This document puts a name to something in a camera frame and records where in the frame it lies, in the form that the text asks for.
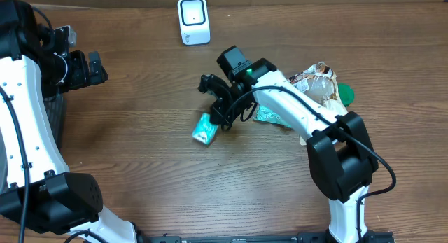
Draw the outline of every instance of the food package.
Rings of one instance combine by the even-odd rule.
[[[210,114],[203,113],[191,135],[193,139],[209,145],[213,141],[216,131],[218,131],[218,125],[211,124]]]

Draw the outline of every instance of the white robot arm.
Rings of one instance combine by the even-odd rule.
[[[364,206],[357,211],[357,203],[368,192],[378,163],[369,154],[374,152],[362,119],[354,112],[337,116],[292,86],[269,61],[252,63],[236,46],[224,51],[217,63],[232,86],[214,75],[201,77],[198,90],[217,98],[211,122],[223,129],[232,127],[236,116],[252,103],[277,113],[307,140],[311,177],[329,198],[331,222],[322,242],[366,240]],[[346,146],[336,151],[333,144],[338,141],[346,141]],[[372,233],[369,240],[375,238]]]
[[[98,53],[90,53],[87,64],[81,51],[69,52],[76,42],[73,29],[53,30],[50,23],[49,27],[36,24],[33,9],[25,2],[0,1],[0,14],[8,15],[0,16],[0,129],[9,186],[0,193],[0,214],[20,223],[20,242],[25,227],[58,235],[81,232],[79,237],[92,243],[144,242],[132,223],[103,205],[91,175],[69,172],[43,102],[44,97],[106,81]],[[17,119],[13,120],[10,108]],[[24,174],[29,174],[27,182]]]
[[[285,78],[281,71],[270,71],[261,76],[253,88],[268,85],[278,85],[294,92],[326,120],[332,123],[337,121],[337,114],[335,112],[322,107],[303,92],[300,92],[291,85],[291,82]],[[312,137],[312,133],[315,130],[322,131],[328,127],[327,124],[316,119],[316,116],[306,109],[303,104],[286,92],[279,90],[259,90],[254,92],[253,96],[257,103],[279,114],[305,140]],[[355,193],[350,195],[349,200],[346,202],[329,200],[331,215],[329,232],[339,243],[355,243],[358,241],[358,231],[356,230],[356,200],[366,194],[368,188],[368,186],[359,188]],[[364,206],[361,207],[360,222],[362,228],[361,235],[364,236],[367,232],[367,227],[364,224]]]

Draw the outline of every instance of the black cable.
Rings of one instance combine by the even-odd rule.
[[[68,237],[64,241],[64,243],[71,242],[74,238],[76,238],[79,235],[84,235],[86,238],[87,237],[92,237],[92,238],[96,239],[97,241],[99,241],[100,243],[107,243],[106,240],[102,239],[100,236],[94,234],[93,232],[90,232],[90,230],[80,230],[79,232],[76,232],[73,235],[71,235],[70,237]]]
[[[25,238],[25,221],[27,220],[27,210],[28,210],[28,203],[29,203],[29,165],[28,165],[28,159],[27,159],[27,152],[25,151],[25,144],[23,142],[22,137],[22,131],[20,130],[19,126],[19,120],[17,118],[17,115],[15,114],[13,104],[11,103],[10,97],[6,94],[5,90],[0,87],[0,94],[3,97],[3,100],[5,101],[6,105],[8,106],[9,112],[11,114],[11,118],[13,119],[15,133],[17,135],[17,140],[19,143],[19,149],[20,149],[20,155],[22,157],[22,167],[24,172],[24,197],[23,197],[23,208],[22,208],[22,215],[20,217],[20,232],[19,232],[19,243],[22,243]]]
[[[6,148],[4,146],[4,140],[3,137],[0,135],[0,146],[2,146],[0,148],[0,154],[4,154],[5,155],[5,162],[3,164],[3,169],[0,172],[0,176],[1,176],[1,180],[0,180],[0,195],[3,193],[5,185],[6,185],[6,181],[8,178],[8,159],[6,158]]]
[[[47,45],[43,46],[43,49],[45,51],[53,51],[53,48],[55,47],[55,31],[53,30],[53,26],[51,25],[50,20],[47,18],[47,16],[37,7],[32,7],[34,11],[36,11],[39,15],[42,16],[42,18],[47,22],[48,24],[48,28],[50,29],[50,43],[48,43]]]
[[[51,31],[53,31],[53,27],[51,26],[51,22],[50,22],[50,20],[47,18],[47,16],[40,10],[40,9],[38,9],[37,7],[33,7],[33,10],[34,11],[36,11],[39,15],[41,15],[42,16],[42,18],[48,23],[48,28],[51,30]]]
[[[290,96],[294,97],[296,100],[298,100],[306,109],[308,109],[313,115],[316,116],[317,119],[319,119],[320,121],[324,122],[325,124],[327,124],[330,127],[334,127],[335,130],[337,130],[340,134],[343,135],[343,137],[345,137],[347,140],[359,145],[361,148],[363,148],[364,150],[366,150],[371,156],[373,156],[374,158],[376,158],[389,172],[389,174],[391,175],[392,178],[392,183],[389,187],[382,189],[382,190],[377,190],[377,191],[373,191],[371,193],[367,193],[364,194],[362,196],[359,197],[359,199],[356,202],[356,224],[357,224],[357,228],[356,230],[358,231],[358,238],[359,238],[359,242],[361,241],[362,237],[361,237],[361,203],[362,201],[367,198],[367,197],[371,197],[374,195],[379,195],[379,194],[383,194],[383,193],[387,193],[391,190],[393,190],[397,184],[397,178],[395,175],[395,172],[392,170],[391,166],[381,157],[379,156],[377,153],[375,153],[372,149],[368,148],[366,145],[364,145],[363,143],[361,143],[359,140],[357,140],[356,138],[352,137],[350,134],[348,134],[347,132],[345,132],[343,129],[341,128],[337,128],[334,125],[332,125],[332,123],[325,119],[320,113],[318,113],[316,110],[314,110],[312,107],[310,107],[310,105],[308,105],[305,100],[303,100],[301,97],[299,97],[297,94],[295,94],[294,92],[281,87],[281,86],[274,86],[274,85],[268,85],[268,86],[261,86],[259,88],[254,88],[246,93],[244,93],[240,98],[238,98],[237,100],[235,100],[233,102],[233,104],[230,105],[230,108],[227,110],[225,117],[228,116],[230,110],[232,108],[234,108],[237,103],[242,100],[243,98],[247,97],[248,95],[259,91],[259,90],[280,90],[282,92],[286,92],[288,93]],[[232,127],[232,122],[229,123],[229,127],[227,128],[227,130],[229,130]]]
[[[61,91],[60,91],[59,87],[57,87],[57,94],[52,97],[44,98],[43,101],[45,103],[54,102],[60,95],[61,95]]]
[[[244,111],[241,112],[241,115],[239,116],[239,120],[241,122],[246,122],[248,121],[250,118],[252,118],[253,113],[255,112],[255,109],[257,109],[258,103],[254,103],[251,112],[249,113],[249,115],[247,116],[247,118],[244,118]]]

